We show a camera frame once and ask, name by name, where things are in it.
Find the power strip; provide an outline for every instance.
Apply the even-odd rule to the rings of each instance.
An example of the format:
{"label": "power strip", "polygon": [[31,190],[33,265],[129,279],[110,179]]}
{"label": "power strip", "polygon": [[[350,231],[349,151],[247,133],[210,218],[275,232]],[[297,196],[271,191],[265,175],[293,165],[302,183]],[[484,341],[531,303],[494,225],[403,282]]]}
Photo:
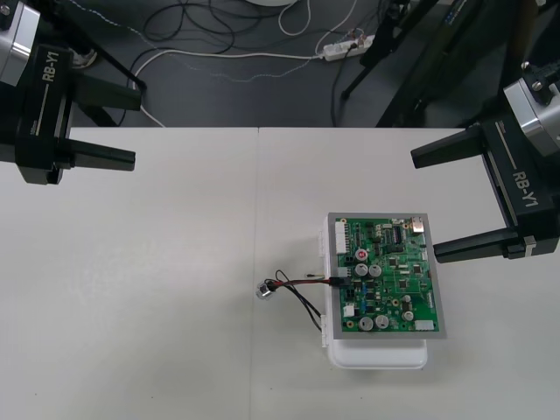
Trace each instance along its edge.
{"label": "power strip", "polygon": [[[359,45],[358,48],[354,48],[348,54],[348,57],[355,57],[356,55],[362,55],[374,42],[375,35],[369,35],[364,41],[363,45]],[[329,44],[323,47],[323,57],[327,61],[342,60],[344,56],[347,55],[348,50],[352,44],[356,41],[345,41],[339,42],[338,44]]]}

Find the table surface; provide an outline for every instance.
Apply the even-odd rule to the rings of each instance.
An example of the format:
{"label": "table surface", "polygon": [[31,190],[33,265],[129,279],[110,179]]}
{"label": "table surface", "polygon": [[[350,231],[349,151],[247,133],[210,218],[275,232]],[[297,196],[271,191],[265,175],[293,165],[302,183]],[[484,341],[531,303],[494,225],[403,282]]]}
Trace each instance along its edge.
{"label": "table surface", "polygon": [[75,129],[136,170],[0,165],[0,418],[553,418],[555,255],[438,265],[448,339],[422,371],[337,369],[291,294],[254,297],[320,269],[328,212],[426,212],[434,242],[503,227],[481,159],[414,169],[452,132]]}

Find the black metal pole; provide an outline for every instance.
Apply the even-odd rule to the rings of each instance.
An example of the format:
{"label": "black metal pole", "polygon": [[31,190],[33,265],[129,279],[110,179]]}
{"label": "black metal pole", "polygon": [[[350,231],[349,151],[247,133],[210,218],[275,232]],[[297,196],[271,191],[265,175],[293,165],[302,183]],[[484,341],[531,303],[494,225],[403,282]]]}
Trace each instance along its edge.
{"label": "black metal pole", "polygon": [[522,77],[522,62],[529,48],[536,16],[538,15],[538,6],[535,0],[516,0],[512,7],[515,7],[515,14],[507,41],[498,96],[501,95],[502,89]]}

